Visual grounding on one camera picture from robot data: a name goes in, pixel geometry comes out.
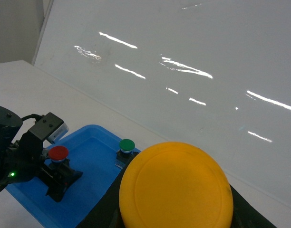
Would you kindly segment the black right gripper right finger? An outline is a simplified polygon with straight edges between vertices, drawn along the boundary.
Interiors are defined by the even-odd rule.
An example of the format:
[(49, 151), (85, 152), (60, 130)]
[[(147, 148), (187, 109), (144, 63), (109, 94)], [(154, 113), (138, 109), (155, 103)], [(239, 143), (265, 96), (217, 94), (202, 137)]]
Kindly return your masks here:
[(233, 196), (231, 228), (276, 228), (274, 224), (249, 204), (232, 185), (230, 187)]

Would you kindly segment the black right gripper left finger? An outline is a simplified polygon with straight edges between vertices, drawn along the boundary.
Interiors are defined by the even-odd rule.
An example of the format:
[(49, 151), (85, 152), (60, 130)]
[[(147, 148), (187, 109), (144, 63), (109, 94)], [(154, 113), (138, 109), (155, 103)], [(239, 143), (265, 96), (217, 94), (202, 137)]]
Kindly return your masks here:
[(77, 228), (122, 228), (123, 221), (119, 208), (119, 189), (122, 175), (118, 175), (104, 196)]

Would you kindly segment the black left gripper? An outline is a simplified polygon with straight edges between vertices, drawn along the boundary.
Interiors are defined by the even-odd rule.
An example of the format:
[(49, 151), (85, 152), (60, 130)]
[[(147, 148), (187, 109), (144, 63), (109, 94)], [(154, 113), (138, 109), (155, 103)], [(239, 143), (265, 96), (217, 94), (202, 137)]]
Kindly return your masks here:
[(42, 153), (43, 142), (47, 138), (48, 133), (35, 134), (27, 131), (15, 148), (7, 149), (2, 182), (27, 182), (39, 172), (38, 178), (48, 187), (46, 196), (50, 196), (55, 202), (61, 202), (68, 188), (83, 175), (83, 172), (72, 169), (70, 159), (52, 161), (49, 165), (43, 164), (45, 160)]

